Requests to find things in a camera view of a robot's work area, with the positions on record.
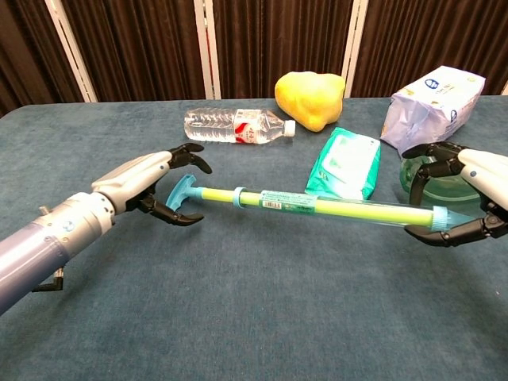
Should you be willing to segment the transparent syringe barrel blue tip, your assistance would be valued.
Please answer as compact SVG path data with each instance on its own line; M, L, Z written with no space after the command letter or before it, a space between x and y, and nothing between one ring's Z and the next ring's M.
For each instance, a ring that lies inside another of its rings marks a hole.
M250 191L238 187L233 191L233 205L239 208L259 207L292 214L325 215L392 226L416 225L432 231L446 231L473 221L445 206L416 207L376 203L366 200L324 198L274 190Z

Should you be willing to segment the green spray bottle black trigger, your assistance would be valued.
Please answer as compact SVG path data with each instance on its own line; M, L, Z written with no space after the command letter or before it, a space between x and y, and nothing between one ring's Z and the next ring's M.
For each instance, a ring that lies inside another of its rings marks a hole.
M410 193L412 183L417 171L423 164L431 164L437 160L432 156L419 156L411 159L402 159L399 171L399 181L402 189ZM423 190L421 205L424 202L431 204L466 204L480 200L480 195L460 175L449 177L430 178Z

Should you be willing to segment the clear plastic water bottle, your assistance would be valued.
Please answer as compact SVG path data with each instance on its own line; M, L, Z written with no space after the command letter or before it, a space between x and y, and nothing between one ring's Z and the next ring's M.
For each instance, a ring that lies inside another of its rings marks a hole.
M192 140L234 144L266 144L295 135L294 120L283 120L270 110L200 107L188 110L184 131Z

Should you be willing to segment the brown curtain panel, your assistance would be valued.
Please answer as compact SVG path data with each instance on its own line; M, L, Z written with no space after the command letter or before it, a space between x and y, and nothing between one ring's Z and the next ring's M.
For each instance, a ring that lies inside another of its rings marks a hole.
M0 117L84 100L44 0L0 0Z
M212 0L221 96L273 98L291 71L342 72L354 0Z
M351 96L388 97L448 66L508 82L508 0L368 0Z
M204 99L193 0L61 0L100 102Z

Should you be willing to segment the green wet wipes pack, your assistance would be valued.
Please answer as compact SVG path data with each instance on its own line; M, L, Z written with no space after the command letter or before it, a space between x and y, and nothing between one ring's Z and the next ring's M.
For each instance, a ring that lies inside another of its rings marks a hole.
M336 127L323 146L306 184L307 194L367 200L374 192L380 141Z

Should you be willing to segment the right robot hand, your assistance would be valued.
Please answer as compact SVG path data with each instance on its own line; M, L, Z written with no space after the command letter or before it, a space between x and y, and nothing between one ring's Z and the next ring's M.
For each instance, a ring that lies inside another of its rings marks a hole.
M485 216L449 230L407 225L404 230L420 242L434 247L456 247L485 238L508 234L508 156L481 151L449 141L424 143L404 151L402 157L433 157L422 164L411 183L410 204L421 204L423 190L431 178L460 176L479 194Z

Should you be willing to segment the yellow teal water pump toy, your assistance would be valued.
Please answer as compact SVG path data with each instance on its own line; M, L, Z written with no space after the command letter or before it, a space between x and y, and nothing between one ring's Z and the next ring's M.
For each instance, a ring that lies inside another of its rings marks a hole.
M196 187L194 185L195 181L196 178L193 175L183 176L167 198L166 205L178 209L186 200L191 198L213 202L225 202L233 205L233 191L236 188L233 190L224 190L209 187Z

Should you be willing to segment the blue felt table mat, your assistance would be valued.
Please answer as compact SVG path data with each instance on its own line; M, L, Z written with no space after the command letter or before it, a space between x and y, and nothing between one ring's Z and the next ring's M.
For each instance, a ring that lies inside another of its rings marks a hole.
M24 106L0 118L0 240L127 160L187 140L200 106L272 99ZM333 130L206 144L156 188L301 192ZM0 381L508 381L508 235L433 248L403 229L190 200L139 210L64 269L64 289L0 316Z

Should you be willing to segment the yellow duck toy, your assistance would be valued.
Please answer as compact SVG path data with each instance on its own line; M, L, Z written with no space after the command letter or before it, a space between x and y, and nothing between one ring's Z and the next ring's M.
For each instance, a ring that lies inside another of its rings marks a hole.
M338 121L343 110L343 77L313 71L291 71L275 84L279 108L311 132Z

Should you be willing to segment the white blue tissue pack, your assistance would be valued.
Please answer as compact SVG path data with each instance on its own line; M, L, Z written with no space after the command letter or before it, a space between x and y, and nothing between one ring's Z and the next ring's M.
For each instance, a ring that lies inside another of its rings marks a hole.
M447 140L470 118L486 79L440 66L391 95L381 140L403 154L419 144Z

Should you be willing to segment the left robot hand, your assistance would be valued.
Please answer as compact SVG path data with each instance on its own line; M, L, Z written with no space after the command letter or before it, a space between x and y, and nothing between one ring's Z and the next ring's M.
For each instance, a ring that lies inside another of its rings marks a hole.
M206 174L209 164L197 155L204 147L185 143L177 148L139 156L123 163L91 184L91 190L106 196L115 214L139 209L171 225L189 226L201 221L201 214L183 215L175 212L154 197L156 184L171 169L194 165Z

